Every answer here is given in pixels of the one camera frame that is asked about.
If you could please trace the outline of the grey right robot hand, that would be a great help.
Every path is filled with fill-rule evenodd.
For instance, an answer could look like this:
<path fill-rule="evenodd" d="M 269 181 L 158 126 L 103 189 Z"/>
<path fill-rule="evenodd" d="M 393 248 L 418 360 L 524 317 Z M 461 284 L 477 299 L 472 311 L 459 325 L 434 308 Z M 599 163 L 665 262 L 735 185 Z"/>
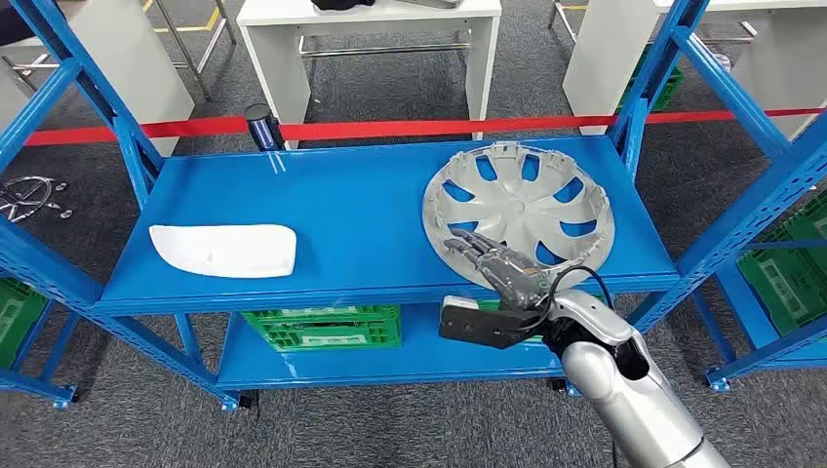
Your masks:
<path fill-rule="evenodd" d="M 514 310 L 539 311 L 551 293 L 548 272 L 534 259 L 477 232 L 453 229 L 444 241 L 452 254 L 466 258 Z"/>

